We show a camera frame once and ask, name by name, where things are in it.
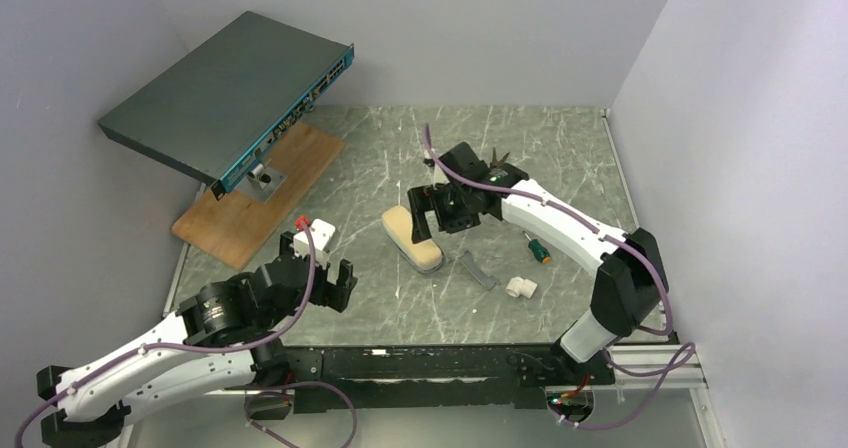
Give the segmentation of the cream umbrella case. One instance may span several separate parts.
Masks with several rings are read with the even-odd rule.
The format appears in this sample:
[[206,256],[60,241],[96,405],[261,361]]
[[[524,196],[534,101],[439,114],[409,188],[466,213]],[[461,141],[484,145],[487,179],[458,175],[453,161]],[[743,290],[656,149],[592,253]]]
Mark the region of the cream umbrella case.
[[445,255],[435,242],[413,241],[412,215],[406,207],[396,205],[389,208],[382,213],[381,223],[389,239],[414,270],[428,274],[443,266]]

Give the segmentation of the white pipe elbow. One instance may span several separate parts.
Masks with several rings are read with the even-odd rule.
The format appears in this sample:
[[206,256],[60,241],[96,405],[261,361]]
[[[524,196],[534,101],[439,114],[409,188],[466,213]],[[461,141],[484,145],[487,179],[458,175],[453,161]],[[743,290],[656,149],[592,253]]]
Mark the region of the white pipe elbow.
[[537,287],[538,284],[530,279],[513,277],[507,283],[505,292],[513,298],[531,299],[534,296]]

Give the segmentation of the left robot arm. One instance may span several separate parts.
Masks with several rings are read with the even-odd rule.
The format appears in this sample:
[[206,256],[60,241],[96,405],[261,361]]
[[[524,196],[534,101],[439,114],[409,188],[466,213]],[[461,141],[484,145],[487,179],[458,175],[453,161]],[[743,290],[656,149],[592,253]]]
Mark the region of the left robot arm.
[[224,388],[286,391],[319,381],[322,363],[282,336],[307,304],[343,312],[357,284],[343,259],[335,280],[311,230],[286,232],[278,256],[205,285],[156,326],[78,368],[37,374],[44,404],[29,416],[49,447],[101,447],[171,404]]

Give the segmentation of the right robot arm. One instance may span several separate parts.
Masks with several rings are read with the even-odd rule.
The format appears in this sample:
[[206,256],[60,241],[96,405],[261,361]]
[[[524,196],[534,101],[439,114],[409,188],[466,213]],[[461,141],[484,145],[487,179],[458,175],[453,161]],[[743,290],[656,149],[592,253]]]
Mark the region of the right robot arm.
[[411,242],[431,239],[429,213],[445,233],[474,228],[481,216],[490,215],[537,235],[592,275],[589,306],[557,339],[556,355],[586,363],[613,342],[644,330],[646,317],[667,303],[662,257],[649,231],[626,232],[595,220],[505,159],[483,161],[465,142],[430,163],[446,178],[408,190]]

